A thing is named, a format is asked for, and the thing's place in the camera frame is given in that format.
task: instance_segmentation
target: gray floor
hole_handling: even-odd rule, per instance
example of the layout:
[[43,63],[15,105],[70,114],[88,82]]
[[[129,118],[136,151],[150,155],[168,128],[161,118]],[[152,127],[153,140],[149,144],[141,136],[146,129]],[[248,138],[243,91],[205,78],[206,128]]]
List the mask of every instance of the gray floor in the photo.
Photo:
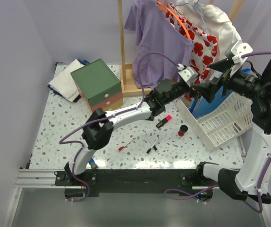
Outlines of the gray floor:
[[263,218],[218,189],[203,205],[163,194],[101,194],[71,204],[63,189],[25,189],[14,227],[264,227]]

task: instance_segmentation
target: white plastic basket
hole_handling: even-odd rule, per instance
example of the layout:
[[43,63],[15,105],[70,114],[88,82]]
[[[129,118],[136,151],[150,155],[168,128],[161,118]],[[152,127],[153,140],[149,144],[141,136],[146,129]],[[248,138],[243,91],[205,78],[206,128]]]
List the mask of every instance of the white plastic basket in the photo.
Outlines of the white plastic basket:
[[232,92],[213,112],[195,119],[181,100],[177,105],[209,151],[216,150],[252,127],[252,101]]

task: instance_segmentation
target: red screwdriver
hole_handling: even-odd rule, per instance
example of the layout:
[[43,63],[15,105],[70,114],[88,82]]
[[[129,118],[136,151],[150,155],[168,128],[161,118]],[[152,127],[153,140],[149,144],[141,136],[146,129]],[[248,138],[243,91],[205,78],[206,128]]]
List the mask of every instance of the red screwdriver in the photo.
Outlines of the red screwdriver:
[[132,141],[134,141],[135,140],[135,138],[133,138],[130,142],[128,142],[126,145],[124,145],[124,146],[122,146],[122,147],[120,147],[118,150],[119,151],[121,151],[121,150],[123,150],[125,147],[127,147]]

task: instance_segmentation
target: speckled table surface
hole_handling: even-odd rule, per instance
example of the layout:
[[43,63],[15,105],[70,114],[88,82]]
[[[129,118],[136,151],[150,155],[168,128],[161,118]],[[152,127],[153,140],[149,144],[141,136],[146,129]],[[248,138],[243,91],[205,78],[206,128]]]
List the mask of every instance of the speckled table surface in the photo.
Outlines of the speckled table surface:
[[[108,65],[119,78],[119,65]],[[58,64],[57,76],[66,65]],[[123,107],[135,104],[141,97],[124,98]],[[159,130],[156,123],[171,114],[172,120]],[[32,169],[62,169],[71,161],[79,149],[79,145],[60,145],[59,140],[73,129],[84,124],[91,115],[89,108],[82,99],[71,103],[53,94],[51,91],[43,114],[41,126],[32,152],[30,168]],[[243,164],[237,140],[233,140],[222,148],[209,152],[189,128],[184,137],[177,132],[186,120],[179,115],[175,105],[166,105],[166,112],[151,121],[137,121],[113,132],[109,144],[97,151],[94,160],[103,169],[138,169],[138,168],[195,168],[200,161],[209,161],[230,168],[240,168]],[[80,140],[81,131],[71,136],[71,140]],[[151,151],[148,135],[152,141],[159,138],[158,152]],[[118,148],[135,140],[121,152]]]

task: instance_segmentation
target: wooden frame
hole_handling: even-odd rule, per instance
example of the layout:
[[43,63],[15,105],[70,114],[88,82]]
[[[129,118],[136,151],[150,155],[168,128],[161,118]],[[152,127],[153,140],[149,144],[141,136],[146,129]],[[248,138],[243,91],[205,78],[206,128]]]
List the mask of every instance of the wooden frame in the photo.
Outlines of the wooden frame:
[[[234,3],[229,12],[229,18],[232,22],[237,18],[241,8],[246,0],[234,0]],[[214,0],[209,0],[209,4],[213,4]],[[121,73],[121,85],[123,97],[141,96],[142,89],[135,85],[132,75],[132,63],[125,62],[125,46],[124,46],[124,25],[123,25],[123,10],[122,0],[118,0],[118,13],[119,13],[119,25],[120,25],[120,41],[121,41],[121,57],[122,63],[120,64]],[[145,88],[145,94],[148,94],[151,89]]]

